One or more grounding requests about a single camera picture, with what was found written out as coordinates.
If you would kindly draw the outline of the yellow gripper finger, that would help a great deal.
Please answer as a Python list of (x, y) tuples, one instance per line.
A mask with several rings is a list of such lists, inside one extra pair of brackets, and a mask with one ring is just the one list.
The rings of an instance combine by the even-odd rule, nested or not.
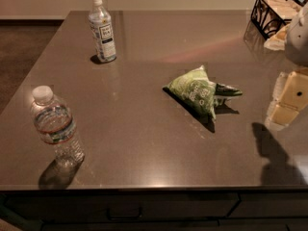
[(288, 78), (278, 103), (287, 109), (288, 126), (308, 105), (308, 71), (296, 70), (287, 74)]
[(281, 72), (278, 78), (276, 79), (273, 88), (272, 100), (269, 103), (267, 117), (265, 120), (265, 125), (270, 130), (280, 131), (283, 128), (285, 128), (288, 124), (288, 121), (286, 119), (287, 109), (282, 107), (278, 103), (278, 98), (282, 94), (287, 78), (288, 74), (285, 72)]

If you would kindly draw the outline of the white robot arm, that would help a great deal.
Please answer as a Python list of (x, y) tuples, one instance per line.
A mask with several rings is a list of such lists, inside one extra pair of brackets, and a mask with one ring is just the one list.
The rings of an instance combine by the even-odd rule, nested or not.
[(297, 69), (281, 72), (269, 104), (266, 126), (280, 131), (288, 127), (308, 106), (308, 4), (292, 19), (285, 38), (285, 55)]

